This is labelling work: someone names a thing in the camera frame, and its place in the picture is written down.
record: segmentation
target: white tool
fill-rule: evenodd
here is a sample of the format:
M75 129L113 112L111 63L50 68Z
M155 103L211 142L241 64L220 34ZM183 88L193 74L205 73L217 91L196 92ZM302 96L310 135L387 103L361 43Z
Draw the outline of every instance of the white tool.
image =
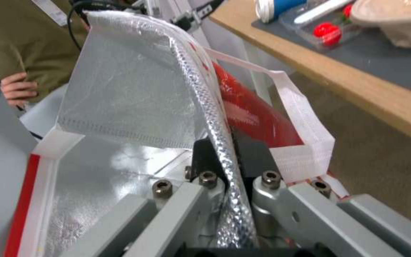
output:
M340 7L347 5L350 2L353 2L353 0L329 0L313 8L312 10L299 15L294 19L294 23L296 25L306 24L310 21L323 17Z

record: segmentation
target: olive green jacket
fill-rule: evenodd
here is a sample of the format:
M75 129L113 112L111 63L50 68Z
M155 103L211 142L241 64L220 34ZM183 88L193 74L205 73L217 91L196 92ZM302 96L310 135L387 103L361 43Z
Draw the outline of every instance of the olive green jacket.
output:
M67 0L53 0L67 15ZM72 28L79 44L86 30L74 14ZM31 0L0 0L0 78L27 72L26 81L39 84L38 102L69 81L79 50L67 26L59 26Z

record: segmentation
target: silver insulating fabric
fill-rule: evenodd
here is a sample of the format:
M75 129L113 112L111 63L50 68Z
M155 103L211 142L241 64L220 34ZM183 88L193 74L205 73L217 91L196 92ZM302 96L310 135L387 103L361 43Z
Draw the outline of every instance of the silver insulating fabric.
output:
M191 156L189 150L86 136L59 161L39 256L60 256L127 194L152 199L158 179L168 179L175 192Z
M117 11L88 13L91 31L57 123L62 130L160 148L192 148L209 135L229 182L218 247L257 246L250 205L204 49L161 20Z

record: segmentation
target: gray table mat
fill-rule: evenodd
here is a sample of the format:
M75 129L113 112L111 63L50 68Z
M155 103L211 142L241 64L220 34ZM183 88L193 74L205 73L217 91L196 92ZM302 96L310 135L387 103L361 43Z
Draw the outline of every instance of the gray table mat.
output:
M366 29L333 49L318 50L277 21L255 21L252 26L411 90L411 49L393 46L379 29Z

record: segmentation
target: bolt head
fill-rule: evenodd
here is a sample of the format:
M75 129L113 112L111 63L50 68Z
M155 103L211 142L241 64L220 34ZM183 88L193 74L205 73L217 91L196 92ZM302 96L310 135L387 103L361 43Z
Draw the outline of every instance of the bolt head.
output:
M214 188L217 185L218 177L212 171L203 171L199 174L199 185Z
M318 192L320 192L322 195L324 195L326 198L329 198L331 195L331 186L321 180L314 180L310 183L310 185L317 190Z
M280 187L280 181L282 177L276 171L265 171L261 176L261 183L264 187L269 189L278 189Z
M169 198L172 195L172 183L169 180L161 179L152 186L153 197Z
M192 167L191 166L185 166L185 179L186 180L188 180L188 181L191 180L191 177L193 175L192 173L193 173Z

